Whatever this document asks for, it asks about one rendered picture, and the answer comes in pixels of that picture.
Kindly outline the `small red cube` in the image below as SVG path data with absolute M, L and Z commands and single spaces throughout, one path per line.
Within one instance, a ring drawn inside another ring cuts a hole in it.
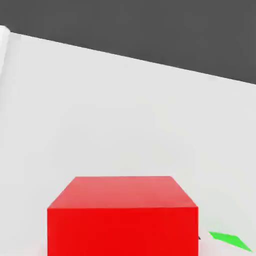
M 76 177 L 47 208 L 47 256 L 199 256 L 199 209 L 170 176 Z

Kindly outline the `small green cube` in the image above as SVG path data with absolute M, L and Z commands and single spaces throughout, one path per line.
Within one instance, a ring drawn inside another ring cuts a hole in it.
M 225 242 L 229 245 L 241 248 L 243 250 L 252 252 L 252 250 L 236 235 L 209 231 L 208 232 L 215 240 Z

